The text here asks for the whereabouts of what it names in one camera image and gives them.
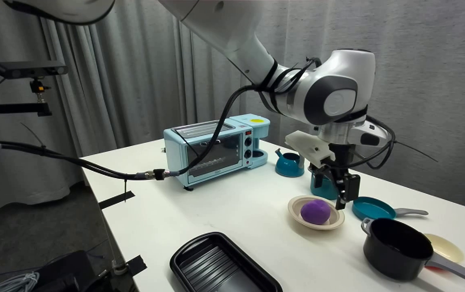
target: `black baking tray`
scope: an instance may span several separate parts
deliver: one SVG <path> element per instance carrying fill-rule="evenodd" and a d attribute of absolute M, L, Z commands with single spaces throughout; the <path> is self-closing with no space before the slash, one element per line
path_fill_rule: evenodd
<path fill-rule="evenodd" d="M 170 270 L 188 292 L 282 292 L 270 275 L 220 232 L 185 244 L 170 258 Z"/>

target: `purple sponge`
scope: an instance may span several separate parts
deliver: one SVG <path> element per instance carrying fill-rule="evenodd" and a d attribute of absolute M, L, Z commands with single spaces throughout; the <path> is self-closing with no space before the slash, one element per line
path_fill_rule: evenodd
<path fill-rule="evenodd" d="M 303 205 L 300 215 L 306 223 L 322 226 L 330 216 L 330 207 L 326 202 L 314 200 Z"/>

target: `white table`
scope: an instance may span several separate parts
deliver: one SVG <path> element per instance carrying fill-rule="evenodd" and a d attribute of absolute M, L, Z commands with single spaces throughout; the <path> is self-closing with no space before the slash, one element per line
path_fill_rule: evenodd
<path fill-rule="evenodd" d="M 283 179 L 274 172 L 277 147 L 261 143 L 267 166 L 243 171 L 185 192 L 177 181 L 130 182 L 136 197 L 104 210 L 104 216 L 126 260 L 141 255 L 147 270 L 134 278 L 139 291 L 175 291 L 170 257 L 188 241 L 206 232 L 223 232 L 287 292 L 316 291 L 465 291 L 465 281 L 424 270 L 411 283 L 394 283 L 376 275 L 363 257 L 360 221 L 345 210 L 342 229 L 311 232 L 287 216 L 293 197 L 309 195 L 309 174 Z M 144 143 L 86 158 L 121 172 L 167 168 L 164 142 Z M 123 182 L 86 171 L 97 202 L 123 194 Z M 405 220 L 424 234 L 442 236 L 465 254 L 465 207 L 429 197 L 361 174 L 361 192 L 392 207 L 423 208 L 428 220 Z"/>

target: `white bowl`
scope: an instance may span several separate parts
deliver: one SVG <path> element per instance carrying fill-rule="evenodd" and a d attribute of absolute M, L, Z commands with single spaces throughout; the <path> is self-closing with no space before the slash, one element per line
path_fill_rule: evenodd
<path fill-rule="evenodd" d="M 301 218 L 301 208 L 309 202 L 326 202 L 330 207 L 330 216 L 322 226 L 311 224 Z M 340 228 L 345 221 L 345 215 L 342 211 L 337 211 L 330 202 L 319 198 L 319 197 L 296 197 L 296 198 L 293 198 L 288 203 L 288 213 L 298 224 L 301 224 L 308 229 L 314 229 L 314 231 L 334 231 L 334 229 Z"/>

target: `black pot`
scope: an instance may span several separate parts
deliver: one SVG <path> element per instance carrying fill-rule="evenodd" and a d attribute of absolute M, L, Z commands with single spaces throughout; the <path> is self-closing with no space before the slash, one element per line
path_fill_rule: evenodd
<path fill-rule="evenodd" d="M 434 254 L 429 241 L 418 231 L 392 220 L 363 221 L 368 234 L 364 258 L 382 275 L 397 281 L 411 281 L 421 270 L 437 267 L 465 280 L 465 268 Z"/>

